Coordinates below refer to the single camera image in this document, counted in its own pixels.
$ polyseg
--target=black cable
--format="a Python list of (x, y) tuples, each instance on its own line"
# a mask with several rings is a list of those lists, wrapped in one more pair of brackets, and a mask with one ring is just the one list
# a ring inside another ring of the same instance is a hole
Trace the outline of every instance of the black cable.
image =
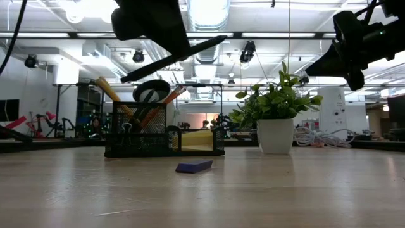
[(374, 9), (374, 8), (376, 8), (377, 6), (380, 6), (380, 5), (384, 4), (384, 3), (385, 3), (385, 0), (380, 0), (378, 3), (376, 3), (376, 4), (371, 4), (371, 5), (367, 6), (366, 8), (360, 10), (359, 12), (355, 13), (354, 15), (355, 15), (355, 16), (360, 16), (360, 15), (362, 15), (363, 13), (366, 13), (368, 10)]
[[(376, 3), (377, 3), (377, 0), (373, 0), (373, 1), (371, 2), (370, 6), (376, 5)], [(373, 12), (374, 12), (374, 8), (370, 8), (370, 9), (367, 11), (366, 16), (364, 16), (364, 20), (363, 20), (363, 21), (364, 21), (364, 23), (365, 23), (366, 25), (369, 24), (369, 22), (370, 22), (370, 20), (371, 20), (371, 16), (373, 16)]]
[(0, 75), (3, 73), (3, 70), (6, 68), (7, 62), (10, 59), (11, 53), (13, 52), (15, 41), (17, 40), (18, 32), (20, 31), (21, 22), (23, 21), (23, 16), (24, 16), (25, 7), (27, 5), (27, 2), (28, 2), (28, 0), (23, 0), (21, 3), (20, 14), (18, 15), (17, 24), (15, 25), (14, 35), (13, 35), (13, 38), (11, 39), (10, 45), (8, 47), (7, 54), (4, 57), (3, 63), (1, 64), (1, 67), (0, 67)]

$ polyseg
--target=cable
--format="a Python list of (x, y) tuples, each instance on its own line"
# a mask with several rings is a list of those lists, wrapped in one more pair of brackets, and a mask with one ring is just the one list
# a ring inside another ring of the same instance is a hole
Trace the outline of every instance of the cable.
[(287, 73), (290, 70), (290, 45), (291, 45), (291, 0), (289, 0), (289, 56), (287, 59)]
[(263, 69), (263, 66), (261, 65), (261, 62), (260, 62), (260, 58), (259, 58), (258, 53), (257, 53), (256, 51), (255, 51), (255, 53), (256, 53), (256, 56), (258, 57), (259, 64), (260, 64), (260, 67), (261, 67), (261, 70), (263, 71), (263, 74), (265, 75), (265, 78), (266, 78), (267, 82), (269, 82), (269, 83), (270, 83), (270, 81), (269, 81), (269, 80), (268, 80), (268, 78), (267, 78), (266, 72), (265, 72), (265, 70)]
[(11, 39), (11, 42), (10, 42), (9, 48), (7, 50), (7, 54), (4, 57), (3, 63), (0, 66), (0, 76), (3, 73), (3, 70), (6, 68), (7, 62), (10, 59), (11, 53), (13, 52), (15, 41), (17, 40), (17, 35), (18, 35), (18, 32), (20, 31), (21, 22), (23, 21), (23, 16), (24, 16), (25, 7), (27, 5), (27, 1), (28, 0), (23, 0), (23, 2), (21, 4), (20, 14), (18, 15), (18, 20), (17, 20), (17, 24), (15, 26), (13, 38)]
[(383, 1), (383, 0), (380, 0), (380, 1), (379, 1), (378, 3), (376, 3), (376, 4), (373, 4), (373, 3), (371, 2), (371, 4), (370, 4), (369, 6), (367, 6), (366, 8), (364, 8), (364, 9), (358, 11), (358, 12), (356, 12), (354, 15), (355, 15), (355, 16), (360, 16), (360, 15), (362, 15), (363, 13), (366, 13), (367, 11), (372, 10), (372, 9), (376, 8), (377, 6), (380, 6), (380, 5), (384, 4), (384, 3), (385, 3), (385, 1)]
[[(304, 129), (307, 133), (302, 134), (298, 133), (299, 129)], [(353, 138), (349, 141), (345, 141), (333, 134), (346, 130), (347, 133), (352, 134)], [(343, 148), (351, 148), (351, 142), (354, 140), (354, 132), (348, 129), (340, 129), (336, 130), (332, 133), (325, 133), (320, 130), (311, 130), (307, 127), (298, 127), (295, 129), (294, 132), (294, 141), (297, 142), (298, 146), (309, 146), (313, 143), (325, 143), (325, 145), (330, 147), (343, 147)]]

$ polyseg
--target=tangled cable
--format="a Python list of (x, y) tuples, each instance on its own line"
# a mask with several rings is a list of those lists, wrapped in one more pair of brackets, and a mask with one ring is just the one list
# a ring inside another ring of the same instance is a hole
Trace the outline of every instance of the tangled cable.
[[(299, 129), (304, 129), (306, 133), (298, 133)], [(345, 141), (334, 134), (346, 130), (348, 134), (352, 134), (353, 138), (349, 141)], [(330, 147), (343, 147), (351, 148), (350, 143), (354, 140), (354, 132), (348, 129), (336, 130), (334, 132), (325, 133), (320, 130), (311, 130), (307, 127), (298, 127), (294, 132), (294, 141), (297, 142), (298, 146), (309, 146), (313, 143), (324, 143)]]

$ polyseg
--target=wooden table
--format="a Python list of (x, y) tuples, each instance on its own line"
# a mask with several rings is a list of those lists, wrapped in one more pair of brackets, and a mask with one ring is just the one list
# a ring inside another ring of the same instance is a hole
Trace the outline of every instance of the wooden table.
[(104, 160), (103, 148), (0, 155), (1, 227), (404, 227), (405, 154), (227, 148), (191, 158)]

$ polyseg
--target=mesh organizer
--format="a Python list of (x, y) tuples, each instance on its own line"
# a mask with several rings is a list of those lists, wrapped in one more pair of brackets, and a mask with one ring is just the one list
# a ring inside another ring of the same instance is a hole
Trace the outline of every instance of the mesh organizer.
[[(145, 120), (148, 118), (151, 120), (145, 124)], [(225, 154), (225, 131), (222, 127), (213, 129), (212, 151), (182, 151), (181, 130), (176, 126), (165, 126), (165, 104), (114, 102), (112, 133), (106, 136), (104, 156), (107, 158), (139, 158)]]

